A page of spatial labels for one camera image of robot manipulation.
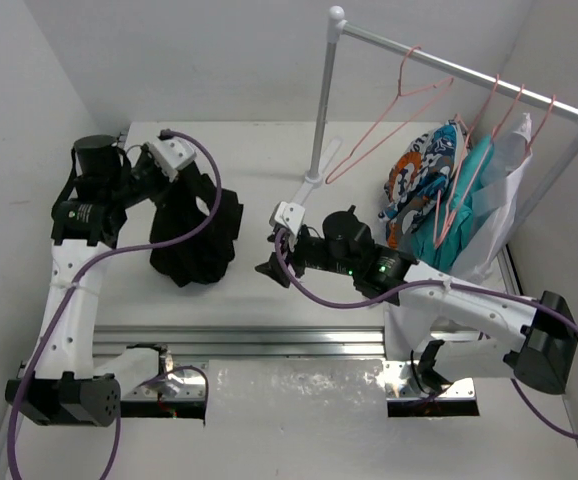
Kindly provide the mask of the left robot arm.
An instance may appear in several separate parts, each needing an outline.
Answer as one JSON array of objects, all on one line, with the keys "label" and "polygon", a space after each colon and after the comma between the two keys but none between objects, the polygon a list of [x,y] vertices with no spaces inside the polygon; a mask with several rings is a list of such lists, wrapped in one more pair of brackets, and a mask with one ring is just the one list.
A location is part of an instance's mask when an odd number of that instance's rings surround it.
[{"label": "left robot arm", "polygon": [[37,425],[111,425],[121,387],[93,365],[93,333],[106,266],[91,265],[116,249],[126,211],[169,189],[166,168],[143,144],[131,162],[110,135],[74,142],[71,170],[51,209],[51,282],[34,367],[8,380],[5,400]]}]

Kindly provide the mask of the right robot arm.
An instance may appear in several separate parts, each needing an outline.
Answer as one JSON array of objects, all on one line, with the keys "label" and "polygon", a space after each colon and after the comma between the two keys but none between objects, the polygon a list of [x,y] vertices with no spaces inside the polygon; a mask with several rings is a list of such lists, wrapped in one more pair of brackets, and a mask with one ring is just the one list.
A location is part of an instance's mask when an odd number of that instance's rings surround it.
[{"label": "right robot arm", "polygon": [[256,272],[288,287],[307,269],[345,275],[382,304],[388,358],[417,394],[438,395],[464,378],[510,378],[541,393],[565,392],[578,334],[565,299],[538,300],[482,289],[377,243],[352,209],[329,214],[321,234],[304,224],[305,210],[282,202],[271,223],[274,251]]}]

